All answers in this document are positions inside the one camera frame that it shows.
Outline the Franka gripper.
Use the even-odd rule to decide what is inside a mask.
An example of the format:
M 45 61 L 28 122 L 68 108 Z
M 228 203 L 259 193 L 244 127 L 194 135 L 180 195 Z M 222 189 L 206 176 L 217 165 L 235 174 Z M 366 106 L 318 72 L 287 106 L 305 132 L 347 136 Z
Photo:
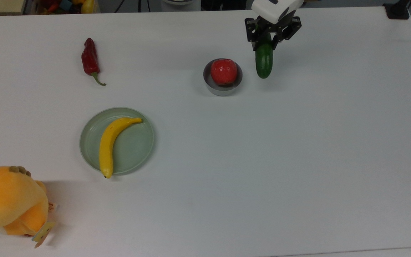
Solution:
M 272 50 L 275 50 L 282 41 L 290 40 L 302 27 L 302 23 L 298 16 L 290 20 L 284 16 L 299 9 L 303 3 L 303 0 L 254 0 L 251 9 L 260 17 L 245 19 L 247 41 L 252 44 L 253 51 L 257 51 L 264 40 L 264 30 L 261 28 L 262 19 L 271 24 L 277 23 L 272 39 Z

